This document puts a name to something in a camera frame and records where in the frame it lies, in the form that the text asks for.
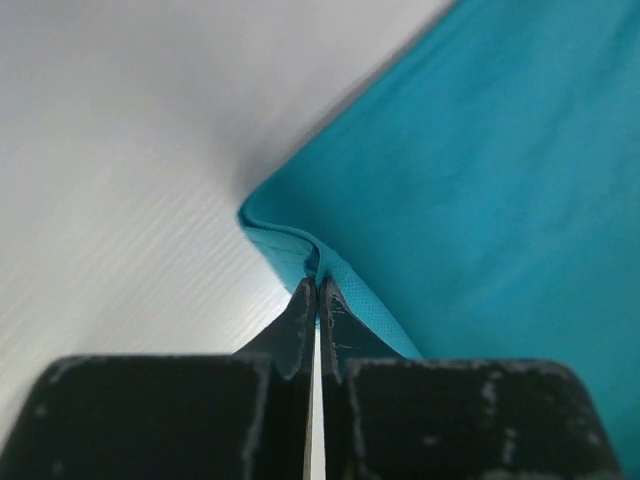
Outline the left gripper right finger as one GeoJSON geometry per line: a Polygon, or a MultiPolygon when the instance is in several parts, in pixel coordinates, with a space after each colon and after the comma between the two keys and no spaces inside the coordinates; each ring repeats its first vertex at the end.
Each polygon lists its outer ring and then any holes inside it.
{"type": "Polygon", "coordinates": [[[620,479],[594,404],[542,360],[409,360],[319,288],[330,479],[620,479]]]}

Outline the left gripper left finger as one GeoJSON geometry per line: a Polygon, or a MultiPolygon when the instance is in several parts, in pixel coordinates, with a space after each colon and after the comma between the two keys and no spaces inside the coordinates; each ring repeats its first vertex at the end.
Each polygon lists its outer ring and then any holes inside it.
{"type": "Polygon", "coordinates": [[[9,433],[9,477],[308,478],[316,307],[305,278],[230,355],[52,362],[9,433]]]}

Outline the teal t-shirt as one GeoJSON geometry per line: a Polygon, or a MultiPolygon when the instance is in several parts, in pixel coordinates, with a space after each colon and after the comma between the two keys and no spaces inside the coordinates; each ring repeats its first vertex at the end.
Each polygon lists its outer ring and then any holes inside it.
{"type": "Polygon", "coordinates": [[[391,347],[545,358],[639,475],[639,5],[460,1],[243,203],[391,347]]]}

